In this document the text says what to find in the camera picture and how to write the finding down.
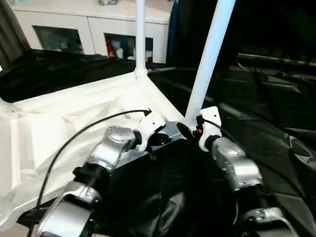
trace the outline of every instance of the black fabric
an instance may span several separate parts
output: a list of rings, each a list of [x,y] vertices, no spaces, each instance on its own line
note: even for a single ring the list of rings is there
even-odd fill
[[[15,102],[132,72],[133,61],[99,55],[34,51],[0,76],[0,96]],[[150,79],[185,113],[196,69],[160,69]],[[246,72],[216,72],[204,107],[217,105],[222,125],[254,160],[281,172],[306,195],[304,204],[280,176],[259,166],[269,189],[301,236],[316,236],[315,83]],[[227,183],[208,155],[180,140],[118,169],[98,230],[114,236],[230,235],[235,206]],[[27,214],[20,219],[21,223]]]

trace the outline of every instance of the glass cabinet door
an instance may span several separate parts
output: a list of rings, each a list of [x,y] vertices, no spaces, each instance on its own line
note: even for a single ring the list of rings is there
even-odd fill
[[[33,11],[14,13],[31,48],[95,54],[87,17]]]
[[[136,60],[136,37],[104,33],[108,55]],[[153,38],[146,38],[146,62],[153,62]]]
[[[46,26],[33,26],[33,28],[43,49],[84,54],[77,30]]]

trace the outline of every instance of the items in cabinet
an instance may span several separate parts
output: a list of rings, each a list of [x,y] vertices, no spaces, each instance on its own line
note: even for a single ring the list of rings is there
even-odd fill
[[[104,34],[108,55],[116,58],[136,59],[135,36]],[[146,61],[153,61],[154,40],[146,38]]]
[[[115,5],[119,0],[99,0],[100,5]]]
[[[45,26],[33,28],[43,49],[84,54],[77,30]]]

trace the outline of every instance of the white cabinet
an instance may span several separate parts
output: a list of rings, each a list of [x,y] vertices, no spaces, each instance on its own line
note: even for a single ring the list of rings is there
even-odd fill
[[[31,11],[15,11],[31,48],[94,54],[88,19]]]
[[[136,0],[101,6],[97,0],[27,0],[12,5],[34,49],[133,58]],[[173,2],[146,0],[146,57],[165,63]]]

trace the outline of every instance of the white metal frame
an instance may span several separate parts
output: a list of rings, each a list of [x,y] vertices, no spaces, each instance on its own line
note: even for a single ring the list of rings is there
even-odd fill
[[[84,53],[95,54],[88,19],[85,16],[30,11],[15,11],[15,15],[33,49],[43,49],[33,26],[46,26],[77,30]]]
[[[203,55],[198,67],[197,77],[194,82],[186,111],[185,124],[191,129],[195,127],[195,118],[200,114],[226,29],[233,12],[235,1],[236,0],[217,1]]]
[[[199,115],[202,103],[210,82],[214,66],[218,57],[220,47],[227,29],[227,25],[235,4],[235,0],[218,0],[215,14],[212,20],[210,31],[207,37],[206,45],[200,62],[197,73],[197,78],[190,97],[185,122],[188,126],[193,127],[195,124],[195,117]],[[98,91],[108,94],[108,92],[116,92],[115,87],[118,85],[132,84],[140,89],[140,92],[148,99],[150,108],[157,111],[166,121],[181,121],[183,116],[174,108],[168,99],[159,91],[159,89],[147,77],[147,70],[145,67],[145,0],[137,0],[137,35],[136,35],[136,68],[133,73],[121,75],[118,77],[96,81],[86,85],[76,86],[66,90],[54,92],[51,94],[31,98],[25,101],[14,103],[14,106],[23,112],[32,110],[33,107],[40,105],[46,108],[52,103],[63,103],[62,99],[73,100],[73,103],[78,103],[80,97],[87,96],[91,100],[91,96],[97,94]],[[72,175],[69,172],[58,173],[53,170],[50,180],[51,185],[48,185],[43,201],[48,201],[60,194],[62,187],[71,179]],[[37,177],[34,181],[28,180],[26,184],[17,187],[16,192],[8,193],[0,203],[0,230],[5,230],[14,225],[17,218],[25,211],[32,209],[39,194],[40,185],[43,180],[43,175]]]

